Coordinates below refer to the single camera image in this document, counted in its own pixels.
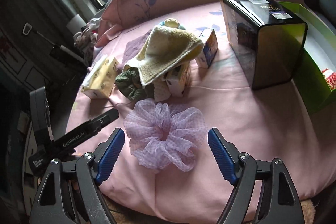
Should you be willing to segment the purple mesh scrunchie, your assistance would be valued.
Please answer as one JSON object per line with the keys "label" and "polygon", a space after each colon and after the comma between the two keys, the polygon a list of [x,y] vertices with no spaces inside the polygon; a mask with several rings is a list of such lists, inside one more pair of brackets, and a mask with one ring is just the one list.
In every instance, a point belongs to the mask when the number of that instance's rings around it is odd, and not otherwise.
{"label": "purple mesh scrunchie", "polygon": [[202,112],[153,99],[138,101],[123,122],[138,164],[158,173],[169,165],[189,172],[197,161],[207,126]]}

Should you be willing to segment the green cardboard box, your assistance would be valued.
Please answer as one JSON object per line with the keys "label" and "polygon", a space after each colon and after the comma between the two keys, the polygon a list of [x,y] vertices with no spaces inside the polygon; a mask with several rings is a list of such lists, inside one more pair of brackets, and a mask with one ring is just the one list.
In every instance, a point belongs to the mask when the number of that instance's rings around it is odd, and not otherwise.
{"label": "green cardboard box", "polygon": [[335,34],[299,3],[281,4],[308,25],[302,63],[293,79],[308,113],[313,114],[335,101]]}

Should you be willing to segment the blue plush elephant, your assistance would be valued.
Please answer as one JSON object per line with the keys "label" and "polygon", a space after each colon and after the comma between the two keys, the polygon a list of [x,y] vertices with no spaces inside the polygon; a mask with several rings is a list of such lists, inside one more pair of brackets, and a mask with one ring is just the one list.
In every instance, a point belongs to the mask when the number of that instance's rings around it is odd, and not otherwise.
{"label": "blue plush elephant", "polygon": [[171,27],[171,28],[177,28],[180,30],[185,30],[184,26],[181,26],[179,21],[173,18],[167,18],[163,20],[160,24],[160,26],[165,26],[165,27]]}

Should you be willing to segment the large yellow tissue pack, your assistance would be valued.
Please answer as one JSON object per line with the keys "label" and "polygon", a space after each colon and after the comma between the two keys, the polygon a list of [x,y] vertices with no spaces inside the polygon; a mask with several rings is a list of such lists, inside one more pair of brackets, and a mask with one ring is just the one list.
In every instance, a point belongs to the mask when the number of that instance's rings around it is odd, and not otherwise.
{"label": "large yellow tissue pack", "polygon": [[92,100],[109,98],[118,75],[118,65],[112,54],[102,55],[85,77],[80,91]]}

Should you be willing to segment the yellow fluffy towel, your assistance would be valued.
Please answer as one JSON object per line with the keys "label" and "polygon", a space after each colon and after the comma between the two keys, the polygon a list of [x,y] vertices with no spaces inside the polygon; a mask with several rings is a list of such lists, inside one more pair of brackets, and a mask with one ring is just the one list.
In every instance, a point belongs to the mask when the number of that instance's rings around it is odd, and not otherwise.
{"label": "yellow fluffy towel", "polygon": [[137,68],[142,86],[147,86],[169,70],[196,58],[202,40],[179,28],[156,25],[139,53],[123,69]]}

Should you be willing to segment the green knitted scrunchie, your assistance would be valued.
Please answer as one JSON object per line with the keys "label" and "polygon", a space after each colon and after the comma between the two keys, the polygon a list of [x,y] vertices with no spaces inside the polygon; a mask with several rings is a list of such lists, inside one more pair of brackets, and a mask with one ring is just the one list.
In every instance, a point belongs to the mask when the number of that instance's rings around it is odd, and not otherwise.
{"label": "green knitted scrunchie", "polygon": [[118,90],[130,101],[154,98],[154,85],[142,86],[137,68],[129,68],[120,73],[115,80]]}

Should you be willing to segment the black gold tea box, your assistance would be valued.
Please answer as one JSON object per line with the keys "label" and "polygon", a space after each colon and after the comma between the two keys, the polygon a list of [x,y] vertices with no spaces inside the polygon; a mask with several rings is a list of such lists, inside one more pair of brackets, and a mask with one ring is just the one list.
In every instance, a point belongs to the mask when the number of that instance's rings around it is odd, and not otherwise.
{"label": "black gold tea box", "polygon": [[289,82],[308,26],[275,0],[220,0],[227,37],[253,90]]}

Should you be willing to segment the pile of clothes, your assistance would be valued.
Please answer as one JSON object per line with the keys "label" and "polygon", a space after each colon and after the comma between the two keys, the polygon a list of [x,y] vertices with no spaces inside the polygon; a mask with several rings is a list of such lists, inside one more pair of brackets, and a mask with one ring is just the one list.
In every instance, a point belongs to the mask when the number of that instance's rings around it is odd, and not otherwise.
{"label": "pile of clothes", "polygon": [[81,32],[73,36],[74,46],[84,56],[84,64],[89,67],[92,64],[93,49],[97,43],[98,28],[101,18],[91,19],[86,26],[81,28]]}

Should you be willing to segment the blue pocket tissue pack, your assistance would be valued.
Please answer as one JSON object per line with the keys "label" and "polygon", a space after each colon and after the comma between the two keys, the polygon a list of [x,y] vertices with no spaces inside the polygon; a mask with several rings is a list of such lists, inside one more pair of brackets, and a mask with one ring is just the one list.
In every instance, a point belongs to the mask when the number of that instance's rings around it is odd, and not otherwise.
{"label": "blue pocket tissue pack", "polygon": [[218,51],[218,41],[214,29],[204,29],[199,38],[203,42],[203,50],[195,59],[199,68],[208,69]]}

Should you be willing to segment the white paper roll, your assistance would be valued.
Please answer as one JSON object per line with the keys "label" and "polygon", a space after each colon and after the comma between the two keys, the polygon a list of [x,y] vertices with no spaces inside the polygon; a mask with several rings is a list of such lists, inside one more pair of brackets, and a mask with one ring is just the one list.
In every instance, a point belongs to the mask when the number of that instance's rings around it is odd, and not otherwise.
{"label": "white paper roll", "polygon": [[83,20],[83,18],[76,14],[66,25],[66,28],[71,32],[71,34],[75,35],[78,32],[81,32],[81,28],[85,27],[87,24]]}

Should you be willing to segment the yellow tree tissue pack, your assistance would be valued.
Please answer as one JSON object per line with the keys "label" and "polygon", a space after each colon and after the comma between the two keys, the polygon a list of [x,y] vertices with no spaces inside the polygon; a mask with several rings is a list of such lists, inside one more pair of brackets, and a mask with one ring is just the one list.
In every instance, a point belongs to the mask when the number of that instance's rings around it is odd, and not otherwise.
{"label": "yellow tree tissue pack", "polygon": [[161,102],[170,97],[182,98],[191,76],[190,63],[184,63],[168,71],[153,82],[154,100]]}

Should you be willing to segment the pink bed sheet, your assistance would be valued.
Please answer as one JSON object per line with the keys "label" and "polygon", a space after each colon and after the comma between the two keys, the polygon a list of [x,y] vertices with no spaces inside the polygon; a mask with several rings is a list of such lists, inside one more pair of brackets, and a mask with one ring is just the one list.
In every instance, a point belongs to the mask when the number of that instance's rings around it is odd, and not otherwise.
{"label": "pink bed sheet", "polygon": [[[293,83],[252,91],[228,44],[218,2],[171,17],[198,35],[215,30],[218,52],[209,67],[191,65],[191,79],[171,104],[198,108],[208,128],[216,127],[239,151],[258,160],[284,161],[300,199],[314,197],[335,181],[335,104],[309,115]],[[189,172],[169,165],[155,173],[138,164],[125,144],[101,191],[117,203],[180,223],[215,223],[232,192],[207,143]]]}

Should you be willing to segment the purple washcloth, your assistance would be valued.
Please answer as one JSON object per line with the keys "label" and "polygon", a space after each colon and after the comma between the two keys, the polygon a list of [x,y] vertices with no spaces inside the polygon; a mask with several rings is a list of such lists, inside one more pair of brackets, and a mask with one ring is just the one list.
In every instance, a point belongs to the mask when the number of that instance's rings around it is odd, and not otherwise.
{"label": "purple washcloth", "polygon": [[127,43],[122,57],[122,64],[125,65],[130,59],[134,58],[142,49],[152,29],[138,38]]}

